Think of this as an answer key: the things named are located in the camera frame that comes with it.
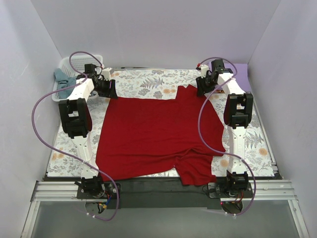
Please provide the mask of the red t shirt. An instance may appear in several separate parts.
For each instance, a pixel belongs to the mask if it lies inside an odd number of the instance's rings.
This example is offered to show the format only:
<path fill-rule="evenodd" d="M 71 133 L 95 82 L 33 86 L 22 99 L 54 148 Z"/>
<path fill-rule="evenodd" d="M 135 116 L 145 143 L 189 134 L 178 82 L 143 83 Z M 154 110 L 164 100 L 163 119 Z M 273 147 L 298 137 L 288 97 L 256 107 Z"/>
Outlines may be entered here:
<path fill-rule="evenodd" d="M 214 182 L 213 157 L 224 152 L 224 127 L 194 86 L 175 99 L 112 99 L 106 110 L 96 163 L 105 181 L 176 169 L 184 185 Z"/>

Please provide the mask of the folded purple t shirt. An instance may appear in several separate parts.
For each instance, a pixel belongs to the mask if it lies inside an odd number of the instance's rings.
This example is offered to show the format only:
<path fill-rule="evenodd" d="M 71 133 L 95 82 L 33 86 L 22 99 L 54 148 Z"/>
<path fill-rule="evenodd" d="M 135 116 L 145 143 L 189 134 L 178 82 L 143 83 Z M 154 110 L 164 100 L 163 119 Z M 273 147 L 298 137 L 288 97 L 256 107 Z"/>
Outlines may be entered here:
<path fill-rule="evenodd" d="M 234 76 L 235 79 L 230 80 L 228 83 L 223 85 L 222 90 L 226 95 L 228 94 L 244 94 L 251 93 L 251 86 L 248 79 L 248 65 L 244 63 L 235 63 L 234 64 L 237 69 L 237 74 Z M 225 63 L 225 68 L 230 68 L 233 73 L 235 73 L 234 67 Z M 229 74 L 221 74 L 218 77 L 218 85 L 222 85 L 225 81 L 229 79 Z"/>

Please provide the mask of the blue-grey t shirt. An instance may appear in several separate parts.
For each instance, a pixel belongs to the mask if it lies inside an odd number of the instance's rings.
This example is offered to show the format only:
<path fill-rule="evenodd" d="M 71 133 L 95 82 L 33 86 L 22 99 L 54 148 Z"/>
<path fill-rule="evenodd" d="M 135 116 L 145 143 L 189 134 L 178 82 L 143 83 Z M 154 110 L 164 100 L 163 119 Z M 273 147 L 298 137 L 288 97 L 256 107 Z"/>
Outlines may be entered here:
<path fill-rule="evenodd" d="M 57 83 L 57 90 L 64 89 L 70 86 L 73 86 L 76 84 L 76 78 L 75 77 L 69 77 L 64 72 L 61 71 L 60 68 L 57 68 L 54 71 L 54 79 Z M 73 91 L 73 87 L 70 89 L 62 90 L 58 92 L 59 99 L 66 99 L 70 96 L 70 94 Z"/>

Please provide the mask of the floral tablecloth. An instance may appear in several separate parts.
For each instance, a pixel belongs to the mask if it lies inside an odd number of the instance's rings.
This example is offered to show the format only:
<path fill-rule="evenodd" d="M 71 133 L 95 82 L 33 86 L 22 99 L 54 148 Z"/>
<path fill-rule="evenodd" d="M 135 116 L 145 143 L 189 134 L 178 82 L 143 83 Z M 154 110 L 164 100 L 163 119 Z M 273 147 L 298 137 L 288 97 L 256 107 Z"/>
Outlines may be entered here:
<path fill-rule="evenodd" d="M 174 99 L 177 87 L 189 84 L 196 86 L 195 79 L 200 73 L 194 69 L 129 69 L 118 70 L 113 74 L 116 81 L 116 91 L 119 97 L 142 99 Z M 226 102 L 224 93 L 214 93 L 210 101 L 223 122 L 223 111 Z M 97 98 L 94 103 L 88 105 L 93 120 L 91 133 L 91 145 L 93 156 L 96 156 L 97 146 L 102 124 L 109 99 Z M 245 142 L 245 161 L 251 167 L 256 177 L 274 177 L 278 169 L 275 159 L 272 158 L 266 133 L 261 125 L 257 109 L 253 108 L 252 121 L 247 128 Z M 229 133 L 224 124 L 222 142 L 225 149 L 229 149 Z M 55 139 L 55 148 L 75 155 L 76 149 L 71 139 L 63 132 L 61 126 Z M 224 176 L 228 166 L 228 157 L 215 157 L 212 161 L 211 172 L 216 176 Z M 52 151 L 47 177 L 78 178 L 80 177 L 80 162 L 64 154 Z M 166 172 L 147 175 L 145 177 L 178 177 L 175 169 Z"/>

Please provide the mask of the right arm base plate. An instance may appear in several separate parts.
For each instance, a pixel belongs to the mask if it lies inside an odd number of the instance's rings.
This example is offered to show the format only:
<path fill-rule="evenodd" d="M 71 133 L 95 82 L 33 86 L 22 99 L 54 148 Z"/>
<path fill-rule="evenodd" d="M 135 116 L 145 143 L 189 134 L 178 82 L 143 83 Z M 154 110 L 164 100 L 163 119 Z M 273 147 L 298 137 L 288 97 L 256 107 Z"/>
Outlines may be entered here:
<path fill-rule="evenodd" d="M 253 189 L 249 183 L 246 190 L 227 188 L 223 182 L 210 182 L 207 184 L 207 193 L 210 198 L 252 198 Z"/>

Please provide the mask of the aluminium rail frame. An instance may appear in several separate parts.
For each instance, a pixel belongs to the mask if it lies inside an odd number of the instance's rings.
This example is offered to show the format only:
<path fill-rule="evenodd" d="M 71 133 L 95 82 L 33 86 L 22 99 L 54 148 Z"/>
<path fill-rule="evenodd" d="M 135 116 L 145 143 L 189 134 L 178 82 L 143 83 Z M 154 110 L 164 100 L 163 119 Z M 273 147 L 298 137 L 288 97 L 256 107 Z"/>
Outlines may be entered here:
<path fill-rule="evenodd" d="M 177 179 L 122 181 L 120 207 L 102 213 L 97 201 L 77 198 L 73 182 L 38 182 L 24 238 L 307 238 L 297 197 L 288 180 L 260 180 L 255 196 L 237 204 L 212 198 Z"/>

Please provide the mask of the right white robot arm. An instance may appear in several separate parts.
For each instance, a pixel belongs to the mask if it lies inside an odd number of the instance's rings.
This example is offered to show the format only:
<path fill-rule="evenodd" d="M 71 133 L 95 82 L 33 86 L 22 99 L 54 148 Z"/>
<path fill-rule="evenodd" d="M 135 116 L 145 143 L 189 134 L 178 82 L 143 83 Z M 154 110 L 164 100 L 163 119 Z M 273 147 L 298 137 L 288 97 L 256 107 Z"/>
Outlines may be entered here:
<path fill-rule="evenodd" d="M 211 57 L 197 64 L 201 76 L 196 78 L 197 96 L 214 93 L 222 89 L 227 96 L 223 120 L 229 133 L 229 157 L 226 176 L 217 179 L 216 193 L 226 193 L 230 197 L 242 195 L 248 190 L 248 166 L 245 157 L 245 138 L 247 127 L 252 120 L 253 95 L 246 93 L 236 82 L 238 70 L 226 68 L 224 59 Z"/>

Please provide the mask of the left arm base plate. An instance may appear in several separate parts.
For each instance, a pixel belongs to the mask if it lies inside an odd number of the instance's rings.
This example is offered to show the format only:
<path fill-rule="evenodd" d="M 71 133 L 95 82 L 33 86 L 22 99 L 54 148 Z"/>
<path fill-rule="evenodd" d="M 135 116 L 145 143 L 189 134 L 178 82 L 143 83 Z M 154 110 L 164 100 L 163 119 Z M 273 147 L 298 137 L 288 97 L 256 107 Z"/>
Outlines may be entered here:
<path fill-rule="evenodd" d="M 106 199 L 106 198 L 112 198 L 117 199 L 117 194 L 120 195 L 121 190 L 121 184 L 117 183 L 115 186 L 113 183 L 110 182 L 104 182 L 102 185 L 100 185 L 97 188 L 88 188 L 87 190 L 84 190 L 81 186 L 80 182 L 75 182 L 75 185 L 78 186 L 77 195 L 76 197 L 78 199 Z"/>

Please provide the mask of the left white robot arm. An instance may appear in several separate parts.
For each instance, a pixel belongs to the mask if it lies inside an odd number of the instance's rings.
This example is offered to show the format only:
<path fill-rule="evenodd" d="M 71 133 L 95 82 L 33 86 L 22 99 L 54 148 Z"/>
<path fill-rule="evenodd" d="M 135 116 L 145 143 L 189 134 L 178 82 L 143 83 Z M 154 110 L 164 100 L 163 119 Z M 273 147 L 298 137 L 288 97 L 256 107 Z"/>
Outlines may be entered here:
<path fill-rule="evenodd" d="M 84 193 L 94 198 L 101 198 L 105 192 L 103 179 L 97 171 L 96 159 L 93 158 L 90 132 L 93 128 L 87 101 L 93 91 L 100 97 L 117 99 L 115 80 L 111 79 L 113 69 L 86 64 L 82 74 L 76 77 L 77 86 L 70 96 L 58 103 L 63 131 L 71 138 L 81 159 L 81 182 L 78 186 Z"/>

